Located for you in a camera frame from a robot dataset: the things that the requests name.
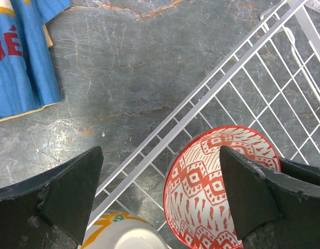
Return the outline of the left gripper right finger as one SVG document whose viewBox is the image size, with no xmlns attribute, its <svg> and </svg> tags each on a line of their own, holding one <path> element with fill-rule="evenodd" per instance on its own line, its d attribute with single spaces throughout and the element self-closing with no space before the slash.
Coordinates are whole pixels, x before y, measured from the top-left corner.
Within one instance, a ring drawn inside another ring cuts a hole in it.
<svg viewBox="0 0 320 249">
<path fill-rule="evenodd" d="M 227 146 L 223 182 L 244 248 L 320 248 L 320 186 L 273 170 Z"/>
</svg>

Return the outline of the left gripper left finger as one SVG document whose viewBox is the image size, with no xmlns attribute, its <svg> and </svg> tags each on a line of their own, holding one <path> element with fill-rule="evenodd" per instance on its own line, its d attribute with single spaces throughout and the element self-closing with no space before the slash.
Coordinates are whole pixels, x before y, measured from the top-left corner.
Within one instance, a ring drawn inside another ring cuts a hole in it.
<svg viewBox="0 0 320 249">
<path fill-rule="evenodd" d="M 59 230 L 82 245 L 103 164 L 99 146 L 0 188 L 0 248 L 45 248 Z"/>
</svg>

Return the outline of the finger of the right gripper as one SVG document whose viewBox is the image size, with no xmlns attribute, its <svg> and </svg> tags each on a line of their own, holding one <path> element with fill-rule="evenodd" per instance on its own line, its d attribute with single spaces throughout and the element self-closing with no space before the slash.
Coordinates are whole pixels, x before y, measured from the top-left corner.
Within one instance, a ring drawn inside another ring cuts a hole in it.
<svg viewBox="0 0 320 249">
<path fill-rule="evenodd" d="M 293 178 L 320 186 L 320 168 L 279 157 L 281 172 Z"/>
</svg>

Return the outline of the white wire dish rack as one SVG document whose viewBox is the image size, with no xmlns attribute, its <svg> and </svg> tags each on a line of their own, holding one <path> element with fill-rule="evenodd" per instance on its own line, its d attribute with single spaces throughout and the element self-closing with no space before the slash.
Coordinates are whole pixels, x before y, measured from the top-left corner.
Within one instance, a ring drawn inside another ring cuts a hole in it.
<svg viewBox="0 0 320 249">
<path fill-rule="evenodd" d="M 96 191 L 89 224 L 108 209 L 166 227 L 162 190 L 172 159 L 225 125 L 264 135 L 277 154 L 320 166 L 320 1 L 280 1 Z"/>
</svg>

